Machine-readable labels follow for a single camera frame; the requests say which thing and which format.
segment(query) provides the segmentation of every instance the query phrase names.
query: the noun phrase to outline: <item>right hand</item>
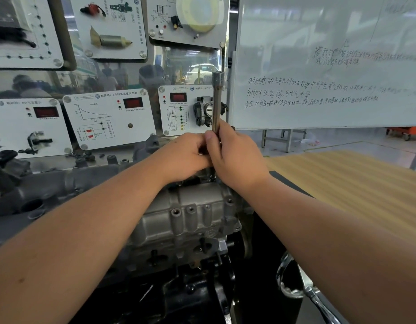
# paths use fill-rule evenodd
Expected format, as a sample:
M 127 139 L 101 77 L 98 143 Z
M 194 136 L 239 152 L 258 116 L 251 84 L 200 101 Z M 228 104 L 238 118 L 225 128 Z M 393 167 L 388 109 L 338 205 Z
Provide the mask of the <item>right hand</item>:
M 270 177 L 265 160 L 250 136 L 237 133 L 220 120 L 219 139 L 213 131 L 205 132 L 207 149 L 219 178 L 244 196 L 259 182 Z

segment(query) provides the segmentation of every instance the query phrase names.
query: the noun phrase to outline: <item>left hand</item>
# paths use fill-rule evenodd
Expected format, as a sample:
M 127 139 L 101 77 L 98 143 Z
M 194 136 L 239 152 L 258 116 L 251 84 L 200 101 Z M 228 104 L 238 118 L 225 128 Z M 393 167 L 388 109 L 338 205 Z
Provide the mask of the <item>left hand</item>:
M 184 133 L 144 161 L 153 165 L 164 185 L 178 182 L 212 167 L 210 156 L 199 154 L 199 149 L 205 145 L 203 134 Z

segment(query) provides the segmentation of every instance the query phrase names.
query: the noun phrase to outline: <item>floor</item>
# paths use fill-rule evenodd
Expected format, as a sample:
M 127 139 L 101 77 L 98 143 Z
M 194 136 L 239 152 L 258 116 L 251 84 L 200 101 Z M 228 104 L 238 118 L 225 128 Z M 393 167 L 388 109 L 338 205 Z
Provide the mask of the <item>floor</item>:
M 241 131 L 248 134 L 260 146 L 262 131 Z M 314 129 L 307 131 L 306 139 L 311 141 L 301 143 L 302 133 L 294 133 L 290 154 L 303 152 L 322 152 L 329 150 L 354 150 L 365 155 L 373 156 L 379 160 L 397 164 L 409 168 L 416 153 L 416 136 L 410 141 L 404 141 L 401 135 L 386 135 L 385 128 L 357 128 L 357 129 Z M 271 130 L 267 136 L 280 138 L 281 130 Z M 260 150 L 264 156 L 277 157 L 288 155 L 285 152 L 286 144 L 274 141 L 266 141 L 264 148 Z M 328 307 L 339 317 L 342 324 L 347 321 L 329 304 L 322 296 Z M 316 306 L 305 298 L 298 316 L 297 324 L 324 324 L 324 320 Z

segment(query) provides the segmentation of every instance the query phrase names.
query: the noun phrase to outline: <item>white panel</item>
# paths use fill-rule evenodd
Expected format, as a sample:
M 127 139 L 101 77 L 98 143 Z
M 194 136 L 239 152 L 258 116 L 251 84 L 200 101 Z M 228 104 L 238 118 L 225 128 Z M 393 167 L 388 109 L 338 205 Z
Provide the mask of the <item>white panel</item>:
M 170 18 L 177 16 L 177 4 L 183 28 L 174 29 Z M 226 43 L 228 15 L 229 0 L 147 0 L 148 32 L 155 40 L 220 49 Z M 208 22 L 215 27 L 201 32 Z
M 416 126 L 416 0 L 240 0 L 236 129 Z
M 63 57 L 47 0 L 21 0 L 31 31 L 25 43 L 0 43 L 0 68 L 57 69 L 63 66 Z
M 183 94 L 183 102 L 172 102 L 174 93 Z M 170 85 L 161 86 L 158 90 L 160 102 L 161 124 L 163 134 L 167 136 L 182 135 L 184 133 L 204 133 L 210 130 L 205 125 L 198 126 L 193 112 L 197 97 L 212 97 L 214 88 L 210 85 Z M 222 102 L 226 104 L 226 91 L 222 93 Z
M 52 139 L 34 146 L 35 154 L 17 158 L 45 157 L 71 153 L 71 142 L 59 102 L 55 99 L 0 99 L 0 150 L 31 149 L 28 139 Z
M 94 2 L 104 10 L 97 16 L 81 12 L 81 8 Z M 93 59 L 145 59 L 144 19 L 140 0 L 71 0 L 79 37 L 85 54 Z M 91 43 L 91 27 L 100 35 L 123 37 L 132 43 L 123 47 L 96 47 Z
M 83 150 L 145 141 L 156 133 L 144 89 L 66 95 L 63 101 Z

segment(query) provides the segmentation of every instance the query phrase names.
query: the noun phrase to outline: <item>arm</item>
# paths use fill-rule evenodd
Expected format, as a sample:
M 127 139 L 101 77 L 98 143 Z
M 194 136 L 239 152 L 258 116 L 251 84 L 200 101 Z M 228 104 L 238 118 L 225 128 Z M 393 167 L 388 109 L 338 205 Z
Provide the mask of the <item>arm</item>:
M 161 188 L 210 165 L 204 143 L 184 134 L 2 245 L 0 323 L 70 321 Z
M 227 123 L 222 149 L 214 134 L 205 137 L 219 177 L 351 323 L 416 323 L 415 245 L 274 179 L 256 144 Z

